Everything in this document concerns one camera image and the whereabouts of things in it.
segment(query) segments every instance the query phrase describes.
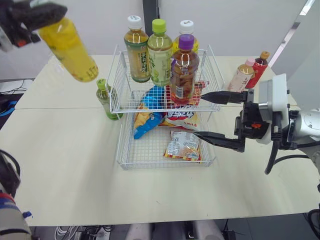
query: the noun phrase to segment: white wire basket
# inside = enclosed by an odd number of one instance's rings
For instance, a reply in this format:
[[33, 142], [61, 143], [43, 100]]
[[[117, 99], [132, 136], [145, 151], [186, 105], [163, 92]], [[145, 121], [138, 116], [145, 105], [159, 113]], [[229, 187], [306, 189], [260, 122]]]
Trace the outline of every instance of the white wire basket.
[[[200, 129], [208, 131], [208, 121], [204, 122], [201, 113]], [[171, 131], [188, 131], [177, 127], [157, 126], [139, 139], [134, 139], [134, 116], [128, 113], [121, 119], [121, 128], [117, 143], [116, 159], [123, 169], [169, 168], [169, 167], [208, 167], [216, 158], [212, 145], [200, 140], [200, 161], [188, 161], [181, 158], [164, 157], [169, 142], [172, 140]]]
[[[198, 50], [200, 65], [196, 72], [195, 89], [201, 95], [220, 91], [224, 87], [224, 79], [218, 67], [215, 55], [210, 45], [207, 50]], [[153, 86], [150, 79], [147, 82], [136, 82], [131, 78], [127, 51], [119, 51], [116, 46], [113, 54], [111, 70], [107, 79], [111, 85], [110, 111], [112, 113], [149, 112], [148, 109], [138, 109], [141, 99]], [[194, 112], [219, 111], [219, 105], [200, 99], [198, 104], [190, 104], [189, 109]], [[180, 106], [168, 106], [166, 99], [162, 100], [162, 109], [153, 109], [153, 112], [183, 112]]]

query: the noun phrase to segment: green label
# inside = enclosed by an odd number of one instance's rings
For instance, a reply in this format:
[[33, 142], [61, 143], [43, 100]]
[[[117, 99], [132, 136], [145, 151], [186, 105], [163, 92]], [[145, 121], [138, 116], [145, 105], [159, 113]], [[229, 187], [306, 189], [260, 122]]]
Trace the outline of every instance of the green label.
[[132, 43], [124, 40], [124, 43], [128, 51], [132, 76], [137, 77], [140, 75], [140, 72], [148, 73], [148, 42]]
[[148, 48], [150, 73], [152, 81], [157, 86], [170, 83], [172, 48], [164, 51], [155, 51]]

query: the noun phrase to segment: white wall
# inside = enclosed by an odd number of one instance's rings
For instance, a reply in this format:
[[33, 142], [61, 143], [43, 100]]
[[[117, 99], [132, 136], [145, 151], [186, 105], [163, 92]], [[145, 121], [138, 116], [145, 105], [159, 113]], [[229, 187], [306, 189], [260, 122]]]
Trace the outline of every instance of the white wall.
[[287, 85], [299, 107], [320, 108], [320, 2], [316, 0], [272, 66], [287, 74]]
[[200, 48], [217, 56], [271, 56], [306, 0], [159, 0], [167, 33], [175, 38], [181, 20], [194, 21]]
[[[68, 7], [70, 18], [90, 54], [113, 54], [116, 44], [125, 47], [127, 17], [144, 19], [142, 0], [53, 0]], [[36, 77], [51, 51], [42, 41], [5, 53], [0, 51], [0, 79]]]
[[[127, 16], [143, 19], [142, 0], [55, 0], [68, 7], [90, 54], [112, 54], [117, 43], [124, 49]], [[271, 55], [283, 40], [306, 0], [159, 0], [167, 33], [175, 38], [183, 19], [195, 22], [200, 47], [211, 44], [216, 55]], [[12, 52], [0, 52], [0, 79], [35, 77], [47, 63], [44, 42]]]

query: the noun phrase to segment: green bottle cap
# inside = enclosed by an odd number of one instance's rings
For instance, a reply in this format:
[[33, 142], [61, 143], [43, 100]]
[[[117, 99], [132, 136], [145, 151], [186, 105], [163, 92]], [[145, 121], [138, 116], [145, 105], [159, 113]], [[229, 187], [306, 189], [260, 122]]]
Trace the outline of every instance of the green bottle cap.
[[152, 21], [152, 31], [154, 33], [164, 33], [166, 31], [166, 21], [161, 19], [161, 18], [157, 18], [154, 19]]
[[96, 81], [96, 85], [98, 86], [98, 89], [105, 90], [106, 89], [106, 79], [100, 78]]

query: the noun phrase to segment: small green bottle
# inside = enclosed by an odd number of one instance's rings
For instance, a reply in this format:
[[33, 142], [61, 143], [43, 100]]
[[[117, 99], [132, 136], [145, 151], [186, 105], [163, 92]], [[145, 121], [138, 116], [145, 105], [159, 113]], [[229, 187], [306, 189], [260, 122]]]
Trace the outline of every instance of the small green bottle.
[[105, 78], [98, 79], [96, 81], [96, 85], [98, 86], [98, 90], [96, 91], [96, 96], [99, 99], [100, 103], [102, 104], [108, 118], [110, 118], [111, 120], [118, 120], [119, 118], [121, 118], [124, 115], [123, 113], [112, 114], [110, 112], [110, 99], [106, 89], [106, 79]]

